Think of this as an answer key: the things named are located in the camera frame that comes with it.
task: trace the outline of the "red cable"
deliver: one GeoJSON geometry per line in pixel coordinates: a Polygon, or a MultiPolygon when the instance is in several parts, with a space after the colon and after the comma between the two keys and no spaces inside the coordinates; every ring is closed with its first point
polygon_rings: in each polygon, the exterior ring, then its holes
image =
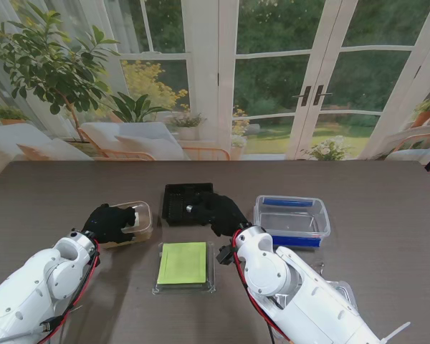
{"type": "MultiPolygon", "coordinates": [[[[96,243],[96,246],[98,246],[99,243],[97,242],[97,240],[94,239],[94,241],[96,243]]],[[[89,273],[89,276],[86,279],[86,283],[85,283],[83,289],[81,290],[81,293],[78,295],[77,299],[73,302],[73,306],[75,306],[78,303],[78,301],[80,301],[81,296],[85,293],[87,285],[89,284],[89,281],[90,281],[92,275],[94,274],[95,266],[97,264],[98,259],[99,259],[99,256],[96,255],[95,258],[94,258],[94,261],[92,262],[94,264],[92,266],[92,270],[91,270],[91,272],[89,273]]],[[[45,338],[43,338],[42,340],[40,340],[37,344],[42,344],[42,343],[46,342],[47,340],[49,340],[53,335],[55,335],[56,332],[59,330],[59,328],[65,323],[65,320],[67,320],[67,317],[69,316],[69,314],[70,314],[70,312],[68,312],[64,316],[64,319],[62,319],[62,321],[59,324],[59,326],[57,326],[49,335],[47,335],[45,338]]]]}
{"type": "MultiPolygon", "coordinates": [[[[233,239],[232,239],[232,246],[233,248],[236,248],[236,238],[239,235],[239,233],[242,230],[239,229],[238,231],[236,231],[236,233],[234,233],[233,239]]],[[[239,273],[239,276],[241,277],[241,281],[244,285],[247,285],[247,282],[245,280],[245,276],[244,273],[242,272],[241,269],[241,263],[240,260],[237,256],[237,252],[234,250],[234,261],[236,264],[236,268],[237,268],[237,272],[239,273]]],[[[288,339],[288,337],[277,327],[277,325],[267,316],[267,314],[264,312],[264,310],[258,305],[258,302],[250,295],[249,291],[247,291],[247,296],[250,299],[250,302],[253,304],[253,307],[257,310],[257,312],[264,318],[264,320],[266,321],[266,323],[273,327],[278,333],[280,333],[286,340],[290,341],[290,339],[288,339]]]]}

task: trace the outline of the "black plastic grid tray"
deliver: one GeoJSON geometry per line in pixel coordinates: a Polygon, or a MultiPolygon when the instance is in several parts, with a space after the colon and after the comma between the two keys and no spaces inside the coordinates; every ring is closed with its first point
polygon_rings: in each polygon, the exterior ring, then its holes
{"type": "Polygon", "coordinates": [[[193,215],[186,211],[191,201],[201,192],[214,192],[212,183],[167,184],[164,191],[162,217],[169,226],[196,224],[193,215]]]}

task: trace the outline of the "clear plastic container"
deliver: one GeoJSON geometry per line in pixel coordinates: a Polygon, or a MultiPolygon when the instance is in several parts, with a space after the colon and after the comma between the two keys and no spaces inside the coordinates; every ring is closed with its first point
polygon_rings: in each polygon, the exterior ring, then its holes
{"type": "Polygon", "coordinates": [[[136,201],[117,204],[116,206],[122,209],[126,209],[128,207],[132,207],[134,209],[135,223],[133,226],[127,225],[125,228],[123,228],[123,233],[132,233],[134,234],[135,238],[130,242],[122,242],[120,244],[115,242],[107,242],[105,244],[101,244],[101,247],[108,249],[110,247],[133,244],[135,242],[144,242],[145,240],[151,238],[151,234],[153,233],[153,216],[151,215],[151,210],[148,203],[136,201]]]}
{"type": "Polygon", "coordinates": [[[158,294],[188,294],[188,293],[212,293],[215,292],[215,264],[214,264],[214,243],[206,243],[206,281],[205,283],[191,283],[178,285],[160,285],[158,284],[159,267],[163,256],[163,245],[159,244],[159,261],[158,271],[156,272],[155,284],[152,289],[154,295],[158,294]]]}
{"type": "Polygon", "coordinates": [[[274,245],[319,247],[330,235],[328,213],[320,199],[258,196],[254,224],[272,235],[274,245]]]}

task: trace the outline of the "gray wooden tabletop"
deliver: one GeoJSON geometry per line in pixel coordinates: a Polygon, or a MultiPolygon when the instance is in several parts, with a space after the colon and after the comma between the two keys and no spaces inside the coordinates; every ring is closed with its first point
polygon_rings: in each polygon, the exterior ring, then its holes
{"type": "Polygon", "coordinates": [[[81,229],[101,203],[146,201],[151,240],[102,252],[65,343],[268,343],[267,327],[233,266],[216,266],[212,295],[152,295],[160,242],[213,241],[210,228],[167,227],[159,214],[167,183],[212,182],[252,220],[260,194],[322,199],[332,232],[316,252],[323,277],[353,288],[359,311],[392,343],[430,343],[430,175],[388,161],[18,162],[0,175],[0,283],[33,253],[81,229]]]}

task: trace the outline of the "cushion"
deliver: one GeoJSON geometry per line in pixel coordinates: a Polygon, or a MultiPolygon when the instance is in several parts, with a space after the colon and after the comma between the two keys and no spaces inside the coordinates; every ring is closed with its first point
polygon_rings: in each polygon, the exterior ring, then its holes
{"type": "Polygon", "coordinates": [[[23,145],[41,145],[51,142],[40,130],[33,125],[22,123],[13,125],[0,126],[0,173],[13,160],[27,160],[25,155],[17,146],[17,143],[23,145]]]}
{"type": "Polygon", "coordinates": [[[55,138],[43,145],[18,145],[32,161],[91,161],[92,158],[69,143],[55,138]]]}
{"type": "Polygon", "coordinates": [[[162,138],[178,145],[168,128],[161,122],[150,123],[83,123],[81,129],[101,149],[130,151],[115,136],[162,138]]]}
{"type": "Polygon", "coordinates": [[[142,138],[133,136],[116,136],[129,152],[143,152],[156,160],[185,160],[183,149],[178,144],[163,138],[142,138]]]}
{"type": "Polygon", "coordinates": [[[421,165],[430,162],[430,149],[405,149],[390,153],[386,160],[418,161],[421,165]]]}

